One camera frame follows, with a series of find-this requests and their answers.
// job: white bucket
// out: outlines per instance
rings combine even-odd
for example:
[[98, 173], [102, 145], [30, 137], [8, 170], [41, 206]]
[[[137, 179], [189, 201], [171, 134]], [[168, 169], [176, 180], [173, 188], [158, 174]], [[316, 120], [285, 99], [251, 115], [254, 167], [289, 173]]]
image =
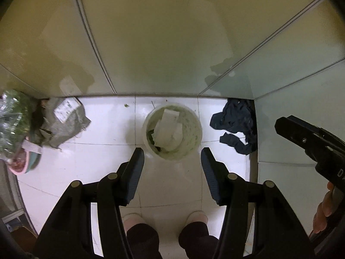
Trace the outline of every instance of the white bucket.
[[[158, 151], [150, 142], [148, 132], [153, 130], [159, 120], [162, 119], [164, 109], [180, 112], [178, 123], [182, 124], [183, 139], [181, 144], [173, 151], [167, 152], [164, 149]], [[147, 115], [143, 128], [141, 129], [144, 144], [148, 151], [154, 155], [169, 161], [178, 161], [196, 150], [201, 143], [202, 128], [196, 114], [187, 106], [178, 103], [167, 103], [156, 107]]]

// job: green vegetables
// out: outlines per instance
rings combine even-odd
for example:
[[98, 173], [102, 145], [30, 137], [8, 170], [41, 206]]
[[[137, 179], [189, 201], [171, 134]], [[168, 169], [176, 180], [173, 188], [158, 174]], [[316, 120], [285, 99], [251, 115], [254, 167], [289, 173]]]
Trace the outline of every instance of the green vegetables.
[[31, 98], [22, 92], [6, 90], [0, 99], [0, 158], [13, 158], [30, 131]]

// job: plastic bag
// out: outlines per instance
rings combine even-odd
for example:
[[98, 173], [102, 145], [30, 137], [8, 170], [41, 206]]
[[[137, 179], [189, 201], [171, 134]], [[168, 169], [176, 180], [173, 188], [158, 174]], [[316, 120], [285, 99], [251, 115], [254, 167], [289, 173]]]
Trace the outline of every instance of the plastic bag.
[[75, 97], [51, 98], [45, 104], [44, 124], [41, 133], [44, 144], [58, 148], [90, 124], [85, 109]]
[[16, 90], [6, 90], [0, 99], [0, 158], [12, 160], [30, 131], [32, 99]]

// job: white wall panel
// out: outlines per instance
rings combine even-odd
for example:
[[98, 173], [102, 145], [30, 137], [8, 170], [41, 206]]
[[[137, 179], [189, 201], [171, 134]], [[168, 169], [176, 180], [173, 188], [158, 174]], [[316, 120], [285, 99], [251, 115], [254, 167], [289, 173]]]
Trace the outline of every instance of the white wall panel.
[[2, 65], [0, 65], [0, 95], [5, 89], [15, 89], [35, 98], [47, 97], [46, 95], [25, 84], [23, 81], [7, 71]]
[[117, 92], [198, 94], [313, 0], [82, 1]]
[[345, 140], [345, 61], [255, 100], [259, 161], [314, 163], [304, 150], [277, 135], [275, 121], [294, 115]]
[[327, 0], [312, 8], [205, 94], [257, 98], [345, 57], [345, 25]]
[[278, 186], [309, 235], [317, 206], [328, 192], [327, 179], [310, 165], [259, 163], [258, 183], [266, 180]]
[[0, 20], [0, 63], [47, 96], [112, 93], [74, 0], [13, 0]]

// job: black pants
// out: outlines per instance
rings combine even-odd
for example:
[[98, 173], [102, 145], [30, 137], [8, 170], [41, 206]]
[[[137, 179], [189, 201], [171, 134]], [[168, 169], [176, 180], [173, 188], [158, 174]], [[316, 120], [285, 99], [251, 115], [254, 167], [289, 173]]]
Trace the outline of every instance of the black pants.
[[[137, 224], [127, 232], [134, 259], [162, 259], [158, 248], [158, 233], [147, 224]], [[189, 259], [212, 259], [218, 239], [208, 234], [207, 225], [193, 222], [185, 226], [178, 237]]]

